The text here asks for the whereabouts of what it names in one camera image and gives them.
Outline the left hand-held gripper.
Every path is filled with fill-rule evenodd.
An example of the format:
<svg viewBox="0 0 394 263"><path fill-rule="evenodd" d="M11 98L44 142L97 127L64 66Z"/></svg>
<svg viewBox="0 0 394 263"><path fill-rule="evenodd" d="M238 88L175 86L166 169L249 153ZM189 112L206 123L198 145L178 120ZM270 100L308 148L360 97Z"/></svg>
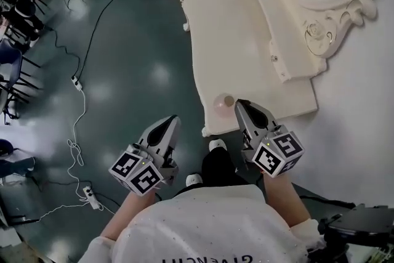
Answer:
<svg viewBox="0 0 394 263"><path fill-rule="evenodd" d="M140 144L129 145L121 153L109 168L109 173L138 196L163 185L172 185L179 172L177 163L172 159L172 151L180 128L181 120L177 115L153 123L144 130Z"/></svg>

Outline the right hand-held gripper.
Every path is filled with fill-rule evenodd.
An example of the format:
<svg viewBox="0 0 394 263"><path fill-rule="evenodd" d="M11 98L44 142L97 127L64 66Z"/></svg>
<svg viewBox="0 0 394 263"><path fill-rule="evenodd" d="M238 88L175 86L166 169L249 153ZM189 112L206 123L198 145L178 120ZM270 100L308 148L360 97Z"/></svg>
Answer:
<svg viewBox="0 0 394 263"><path fill-rule="evenodd" d="M270 111L248 101L235 105L239 127L244 132L241 154L270 177L278 177L292 169L305 153L294 132L283 124L276 125Z"/></svg>

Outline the small pink round object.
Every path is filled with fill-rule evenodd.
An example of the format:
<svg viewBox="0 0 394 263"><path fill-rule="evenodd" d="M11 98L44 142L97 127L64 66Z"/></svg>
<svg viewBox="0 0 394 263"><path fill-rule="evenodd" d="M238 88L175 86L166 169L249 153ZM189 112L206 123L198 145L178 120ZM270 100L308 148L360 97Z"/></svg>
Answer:
<svg viewBox="0 0 394 263"><path fill-rule="evenodd" d="M229 118L235 114L235 102L231 94L219 94L214 100L214 111L222 118Z"/></svg>

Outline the person's left forearm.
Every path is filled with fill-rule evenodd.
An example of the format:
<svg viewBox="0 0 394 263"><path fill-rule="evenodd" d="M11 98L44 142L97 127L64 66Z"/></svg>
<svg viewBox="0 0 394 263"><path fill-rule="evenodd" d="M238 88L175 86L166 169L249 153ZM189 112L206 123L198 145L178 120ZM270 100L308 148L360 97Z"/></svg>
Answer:
<svg viewBox="0 0 394 263"><path fill-rule="evenodd" d="M156 193L154 190L149 191L144 196L138 196L136 193L130 192L121 207L102 230L100 236L116 241L132 219L141 211L153 205L155 199Z"/></svg>

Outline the person's right forearm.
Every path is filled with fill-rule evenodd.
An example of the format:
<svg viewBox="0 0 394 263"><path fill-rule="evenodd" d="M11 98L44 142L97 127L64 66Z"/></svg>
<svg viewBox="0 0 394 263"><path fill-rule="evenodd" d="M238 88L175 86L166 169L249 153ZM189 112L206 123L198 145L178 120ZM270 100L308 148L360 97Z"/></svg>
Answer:
<svg viewBox="0 0 394 263"><path fill-rule="evenodd" d="M289 176L263 175L267 203L285 220L289 227L311 219L310 213L298 196Z"/></svg>

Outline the white dressing table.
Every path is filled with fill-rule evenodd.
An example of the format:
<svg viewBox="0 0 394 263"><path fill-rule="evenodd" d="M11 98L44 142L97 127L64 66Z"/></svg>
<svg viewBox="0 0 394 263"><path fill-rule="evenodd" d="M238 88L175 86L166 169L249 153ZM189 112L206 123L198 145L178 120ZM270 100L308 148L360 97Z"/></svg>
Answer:
<svg viewBox="0 0 394 263"><path fill-rule="evenodd" d="M231 94L271 111L276 119L318 108L311 78L325 69L313 60L283 0L181 0L190 32L193 74L204 108L205 137L239 128L235 114L214 111Z"/></svg>

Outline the person's right white shoe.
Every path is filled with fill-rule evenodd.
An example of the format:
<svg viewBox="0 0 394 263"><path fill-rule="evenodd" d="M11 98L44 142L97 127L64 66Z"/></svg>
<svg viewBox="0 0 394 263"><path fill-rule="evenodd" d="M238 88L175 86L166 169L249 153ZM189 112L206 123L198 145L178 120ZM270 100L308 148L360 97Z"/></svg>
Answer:
<svg viewBox="0 0 394 263"><path fill-rule="evenodd" d="M222 148L227 150L227 146L222 139L214 139L209 142L209 151L213 151L216 148Z"/></svg>

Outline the person's white shoe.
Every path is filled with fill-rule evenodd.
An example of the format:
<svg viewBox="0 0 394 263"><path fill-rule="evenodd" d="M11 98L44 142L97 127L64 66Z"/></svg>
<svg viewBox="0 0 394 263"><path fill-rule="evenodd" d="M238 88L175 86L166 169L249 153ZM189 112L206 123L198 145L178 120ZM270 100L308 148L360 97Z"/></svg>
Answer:
<svg viewBox="0 0 394 263"><path fill-rule="evenodd" d="M203 179L198 173L187 175L185 180L186 187L190 187L192 185L199 185L202 183L203 183Z"/></svg>
<svg viewBox="0 0 394 263"><path fill-rule="evenodd" d="M227 150L227 146L222 139L214 139L209 142L209 151L213 151L216 148L222 148Z"/></svg>

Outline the person's left white shoe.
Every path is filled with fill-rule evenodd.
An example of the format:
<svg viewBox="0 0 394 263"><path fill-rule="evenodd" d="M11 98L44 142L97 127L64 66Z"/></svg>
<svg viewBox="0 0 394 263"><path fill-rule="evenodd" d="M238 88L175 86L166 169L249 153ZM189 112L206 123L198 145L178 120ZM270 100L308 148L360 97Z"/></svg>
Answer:
<svg viewBox="0 0 394 263"><path fill-rule="evenodd" d="M192 185L199 185L202 183L203 183L203 179L198 173L187 175L185 180L186 187L190 187Z"/></svg>

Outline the person's black trousers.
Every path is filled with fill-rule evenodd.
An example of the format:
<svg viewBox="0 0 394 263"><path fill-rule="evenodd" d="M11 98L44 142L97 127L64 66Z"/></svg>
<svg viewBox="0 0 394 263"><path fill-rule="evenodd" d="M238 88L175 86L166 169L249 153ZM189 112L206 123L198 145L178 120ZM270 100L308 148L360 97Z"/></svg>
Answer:
<svg viewBox="0 0 394 263"><path fill-rule="evenodd" d="M222 147L210 151L201 165L202 187L222 188L231 191L249 185L249 182L236 174L230 154Z"/></svg>

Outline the person's white shirt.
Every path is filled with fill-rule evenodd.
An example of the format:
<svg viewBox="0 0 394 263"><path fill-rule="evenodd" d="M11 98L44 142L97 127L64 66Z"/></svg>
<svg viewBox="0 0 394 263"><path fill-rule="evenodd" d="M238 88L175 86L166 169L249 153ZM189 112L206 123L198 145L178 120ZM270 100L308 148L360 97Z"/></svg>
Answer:
<svg viewBox="0 0 394 263"><path fill-rule="evenodd" d="M254 185L203 187L138 213L79 263L308 263L324 247L314 219L290 227Z"/></svg>

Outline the blue chair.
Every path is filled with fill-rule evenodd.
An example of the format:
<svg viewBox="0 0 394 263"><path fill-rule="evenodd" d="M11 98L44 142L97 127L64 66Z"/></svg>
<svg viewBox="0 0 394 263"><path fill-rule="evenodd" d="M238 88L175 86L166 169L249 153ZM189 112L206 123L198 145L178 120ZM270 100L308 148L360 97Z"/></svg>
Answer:
<svg viewBox="0 0 394 263"><path fill-rule="evenodd" d="M22 70L23 63L27 62L22 51L10 43L8 39L0 41L0 67L9 66L8 78L5 79L0 74L0 101L8 104L21 101L29 103L30 96L26 92L17 89L18 86L39 89L36 85L29 82L27 78L31 75Z"/></svg>

